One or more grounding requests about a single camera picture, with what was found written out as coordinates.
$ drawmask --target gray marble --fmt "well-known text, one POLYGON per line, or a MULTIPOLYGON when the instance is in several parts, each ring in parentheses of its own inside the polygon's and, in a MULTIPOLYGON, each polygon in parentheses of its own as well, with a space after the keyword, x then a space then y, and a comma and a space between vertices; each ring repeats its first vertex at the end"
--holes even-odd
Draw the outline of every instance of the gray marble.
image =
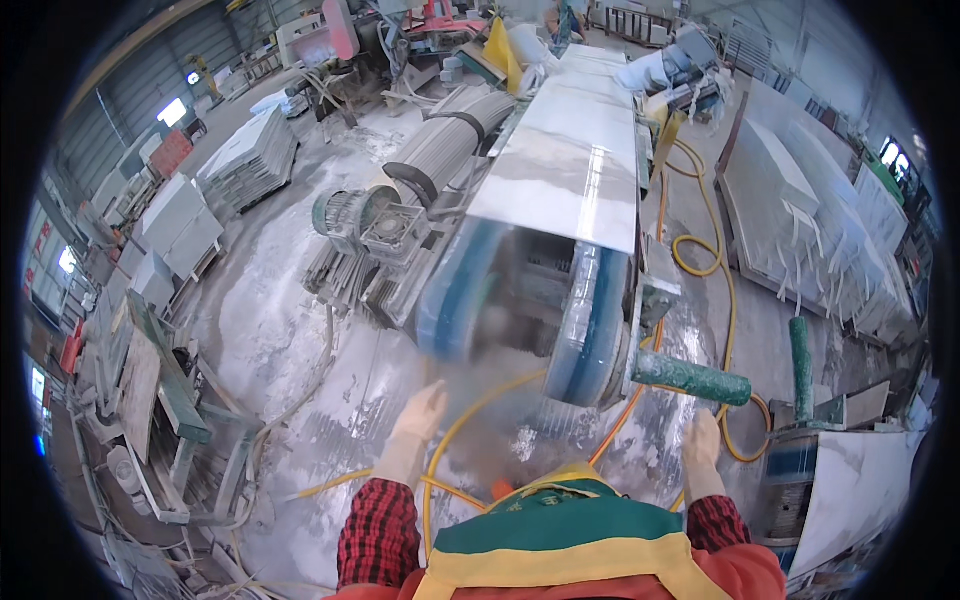
POLYGON ((632 254, 633 98, 622 54, 570 46, 491 168, 468 214, 632 254))

